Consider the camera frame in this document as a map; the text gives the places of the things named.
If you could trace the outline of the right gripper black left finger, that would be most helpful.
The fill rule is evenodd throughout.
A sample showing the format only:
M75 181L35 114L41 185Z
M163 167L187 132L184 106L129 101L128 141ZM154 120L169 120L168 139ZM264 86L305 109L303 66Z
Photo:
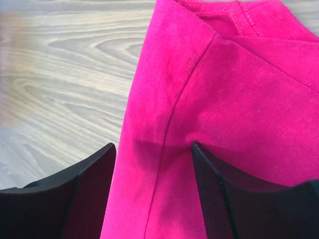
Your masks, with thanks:
M113 177L116 148L22 188L0 192L2 239L98 239Z

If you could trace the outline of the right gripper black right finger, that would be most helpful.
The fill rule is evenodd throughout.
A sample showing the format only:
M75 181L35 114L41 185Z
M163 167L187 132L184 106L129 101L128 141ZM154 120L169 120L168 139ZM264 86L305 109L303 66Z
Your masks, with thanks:
M289 187L254 177L199 143L192 159L209 239L316 239L319 183Z

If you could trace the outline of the red t shirt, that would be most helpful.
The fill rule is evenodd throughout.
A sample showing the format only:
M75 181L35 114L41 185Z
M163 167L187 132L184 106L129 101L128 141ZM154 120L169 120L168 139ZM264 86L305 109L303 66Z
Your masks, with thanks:
M280 1L156 2L101 238L206 237L195 141L267 181L318 178L319 38Z

